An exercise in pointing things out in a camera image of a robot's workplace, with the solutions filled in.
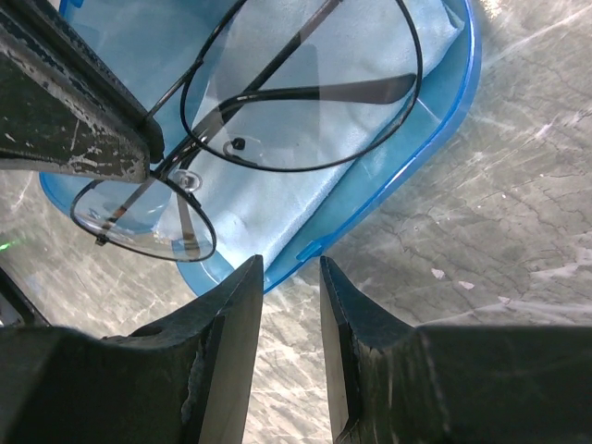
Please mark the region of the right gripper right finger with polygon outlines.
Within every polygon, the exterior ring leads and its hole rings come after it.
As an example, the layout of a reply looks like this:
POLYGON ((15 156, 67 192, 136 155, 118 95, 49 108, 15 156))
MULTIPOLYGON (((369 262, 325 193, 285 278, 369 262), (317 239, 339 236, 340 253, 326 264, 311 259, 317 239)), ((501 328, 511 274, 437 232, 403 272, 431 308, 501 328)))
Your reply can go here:
POLYGON ((320 260, 337 443, 587 443, 591 330, 413 327, 320 260))

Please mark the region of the black thin sunglasses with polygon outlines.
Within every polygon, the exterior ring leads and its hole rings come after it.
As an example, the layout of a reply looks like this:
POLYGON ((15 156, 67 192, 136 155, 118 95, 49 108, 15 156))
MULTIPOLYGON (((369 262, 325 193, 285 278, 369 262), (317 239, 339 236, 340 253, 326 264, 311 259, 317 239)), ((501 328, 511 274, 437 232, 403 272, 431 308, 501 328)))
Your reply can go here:
POLYGON ((239 1, 182 82, 186 140, 140 186, 87 185, 71 219, 159 259, 272 259, 399 128, 423 77, 402 1, 239 1))

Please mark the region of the light blue cleaning cloth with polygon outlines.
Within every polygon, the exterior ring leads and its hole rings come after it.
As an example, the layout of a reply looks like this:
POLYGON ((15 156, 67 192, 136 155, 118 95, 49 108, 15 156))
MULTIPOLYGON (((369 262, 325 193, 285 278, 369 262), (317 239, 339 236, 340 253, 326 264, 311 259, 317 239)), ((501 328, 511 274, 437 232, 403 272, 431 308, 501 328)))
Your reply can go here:
POLYGON ((274 261, 349 168, 393 130, 463 22, 441 1, 249 1, 230 22, 194 122, 203 211, 156 231, 177 261, 274 261))

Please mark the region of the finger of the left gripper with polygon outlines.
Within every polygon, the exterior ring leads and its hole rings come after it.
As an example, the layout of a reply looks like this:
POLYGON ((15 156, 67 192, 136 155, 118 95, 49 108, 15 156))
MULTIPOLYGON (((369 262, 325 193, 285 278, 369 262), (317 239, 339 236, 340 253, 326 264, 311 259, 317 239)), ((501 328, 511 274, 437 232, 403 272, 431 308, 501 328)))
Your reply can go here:
POLYGON ((62 57, 1 11, 1 168, 141 182, 148 144, 62 57))
POLYGON ((3 1, 1 7, 14 13, 18 24, 62 57, 67 67, 80 74, 93 92, 103 96, 140 133, 148 144, 151 162, 163 159, 165 144, 159 124, 49 2, 3 1))

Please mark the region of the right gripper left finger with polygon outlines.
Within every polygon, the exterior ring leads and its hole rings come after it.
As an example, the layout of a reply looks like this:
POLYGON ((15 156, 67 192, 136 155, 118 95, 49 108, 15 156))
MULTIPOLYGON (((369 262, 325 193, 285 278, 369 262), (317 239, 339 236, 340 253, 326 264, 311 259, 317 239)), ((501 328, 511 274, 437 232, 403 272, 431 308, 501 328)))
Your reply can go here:
POLYGON ((263 259, 128 336, 1 331, 5 443, 239 443, 263 305, 263 259))

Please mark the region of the blue translucent glasses case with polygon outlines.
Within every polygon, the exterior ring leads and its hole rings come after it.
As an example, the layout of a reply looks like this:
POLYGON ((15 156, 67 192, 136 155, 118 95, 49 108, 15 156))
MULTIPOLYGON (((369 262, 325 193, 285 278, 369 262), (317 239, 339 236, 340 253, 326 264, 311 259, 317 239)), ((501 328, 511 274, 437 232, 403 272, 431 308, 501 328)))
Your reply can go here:
MULTIPOLYGON (((187 138, 179 117, 182 82, 204 43, 239 1, 62 1, 57 9, 160 125, 165 151, 153 172, 187 138)), ((308 259, 321 255, 394 189, 459 127, 475 95, 480 56, 475 15, 467 1, 441 1, 463 22, 442 61, 421 81, 409 115, 374 150, 354 159, 326 199, 272 262, 264 257, 264 287, 273 289, 308 259)), ((43 173, 49 201, 70 219, 82 189, 95 181, 43 173)), ((175 262, 196 293, 210 290, 238 265, 221 257, 175 262)))

